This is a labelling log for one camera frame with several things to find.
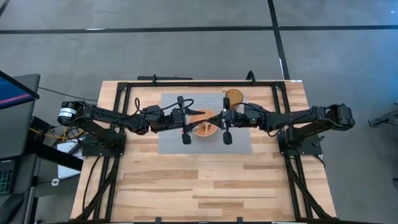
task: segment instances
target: black floor line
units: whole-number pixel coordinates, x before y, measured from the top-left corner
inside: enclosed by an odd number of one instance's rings
[[[281,26],[279,30],[396,30],[398,25],[374,26]]]
[[[8,3],[10,3],[10,1],[11,1],[11,0],[5,0],[5,1],[2,3],[2,5],[1,5],[1,7],[0,7],[0,18],[1,18],[1,16],[2,16],[4,10],[6,10],[6,8],[7,8],[7,6],[8,6]]]
[[[273,30],[270,26],[218,26],[218,27],[153,27],[111,29],[39,29],[0,30],[0,34],[109,34],[141,32],[205,32],[205,31],[262,31]]]
[[[285,80],[290,80],[289,70],[287,69],[284,45],[282,43],[282,38],[280,37],[278,20],[276,17],[275,6],[274,6],[273,0],[268,0],[268,6],[269,6],[269,12],[271,14],[272,26],[274,28],[276,47],[278,50],[280,64],[282,66],[282,75]]]

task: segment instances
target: gray mat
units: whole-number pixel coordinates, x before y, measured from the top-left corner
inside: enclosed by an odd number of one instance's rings
[[[163,108],[176,103],[178,96],[193,99],[195,102],[190,107],[192,110],[209,109],[218,114],[223,109],[224,94],[222,93],[162,94],[160,106]],[[172,108],[165,110],[165,114],[170,114],[171,110]],[[207,138],[190,133],[192,143],[189,145],[182,143],[181,129],[163,131],[159,133],[159,154],[252,153],[249,129],[231,128],[230,131],[233,143],[229,146],[224,144],[223,131],[220,129]]]

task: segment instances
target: monitor screen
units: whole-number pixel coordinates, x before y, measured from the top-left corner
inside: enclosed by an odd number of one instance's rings
[[[38,97],[26,86],[0,72],[0,109],[36,100]]]

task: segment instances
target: round wooden lid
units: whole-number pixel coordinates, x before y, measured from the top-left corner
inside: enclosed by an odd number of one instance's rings
[[[228,90],[225,93],[225,97],[229,98],[231,108],[236,108],[237,105],[243,101],[243,93],[237,89]]]
[[[199,115],[193,115],[190,117],[190,123],[196,122],[196,121],[200,121],[203,119],[208,119],[212,116],[216,116],[216,114],[214,112],[212,112],[211,110],[208,109],[201,109],[198,111],[203,111],[205,112],[205,114],[199,114]],[[193,132],[197,135],[197,136],[201,136],[201,137],[208,137],[211,136],[212,134],[214,134],[217,131],[217,126],[212,125],[210,123],[207,122],[203,122],[202,124],[199,124],[194,130]]]

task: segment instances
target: orange bowl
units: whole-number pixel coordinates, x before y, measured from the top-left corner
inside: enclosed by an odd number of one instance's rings
[[[205,112],[205,114],[199,114],[199,115],[193,115],[190,117],[190,123],[194,123],[196,121],[200,121],[203,119],[208,119],[212,116],[216,116],[216,114],[214,112],[212,112],[211,110],[208,109],[201,109],[198,111],[202,111]],[[207,122],[203,122],[202,124],[199,124],[194,130],[193,132],[200,137],[208,137],[211,136],[212,134],[214,134],[217,131],[217,126],[207,123]]]

